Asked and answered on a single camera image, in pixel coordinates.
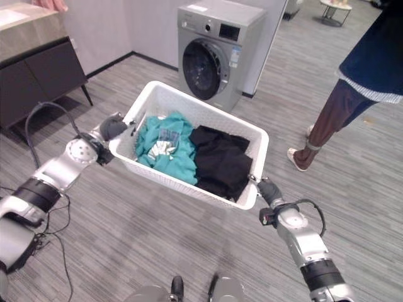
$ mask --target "cabinet door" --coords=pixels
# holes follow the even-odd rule
[[[27,117],[46,95],[24,61],[0,70],[0,125],[8,128]]]
[[[28,57],[25,61],[49,101],[87,81],[70,41]]]

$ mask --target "teal shirt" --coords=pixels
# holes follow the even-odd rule
[[[156,116],[147,117],[135,144],[138,162],[188,184],[196,184],[196,164],[194,161],[196,148],[189,139],[192,131],[191,123],[179,112],[174,112],[163,120]],[[148,153],[159,139],[169,140],[166,133],[174,133],[170,137],[175,138],[173,143],[176,149],[171,155],[161,154],[154,160]]]

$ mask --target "gray carpet floor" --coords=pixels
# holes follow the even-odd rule
[[[403,301],[403,106],[378,104],[334,135],[307,172],[288,161],[334,87],[335,71],[380,11],[351,0],[341,28],[321,24],[324,7],[305,0],[282,21],[254,98],[232,114],[270,136],[264,174],[289,201],[310,198],[322,207],[324,241],[358,301]],[[117,110],[126,113],[142,88],[158,80],[178,87],[178,73],[132,56],[91,78],[94,107],[80,90],[63,98],[81,130]],[[42,161],[60,154],[74,136],[53,109],[38,114],[32,137]],[[0,181],[17,187],[34,171],[24,143],[0,135]],[[250,211],[223,210],[136,176],[114,160],[86,170],[71,189],[71,225],[60,236],[74,285],[73,301],[123,301],[143,285],[170,286],[181,274],[187,301],[206,301],[215,271],[237,275],[248,302],[309,301],[309,290],[274,229],[262,227],[258,198]],[[314,228],[320,224],[302,206]],[[51,229],[65,212],[52,213]],[[66,301],[69,287],[59,242],[31,257],[10,276],[9,300]]]

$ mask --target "navy blue sweater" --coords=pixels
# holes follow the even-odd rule
[[[339,69],[372,91],[403,95],[403,1],[384,9]]]

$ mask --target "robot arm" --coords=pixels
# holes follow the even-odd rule
[[[105,144],[127,128],[122,119],[116,113],[71,140],[61,156],[43,164],[12,195],[0,200],[0,301],[6,296],[6,274],[23,267],[37,246],[35,233],[26,226],[39,227],[86,167],[112,160]]]
[[[313,302],[355,302],[321,236],[309,227],[297,205],[286,203],[280,190],[263,179],[258,188],[270,209],[262,209],[263,225],[272,224],[285,241],[295,264],[301,270]]]

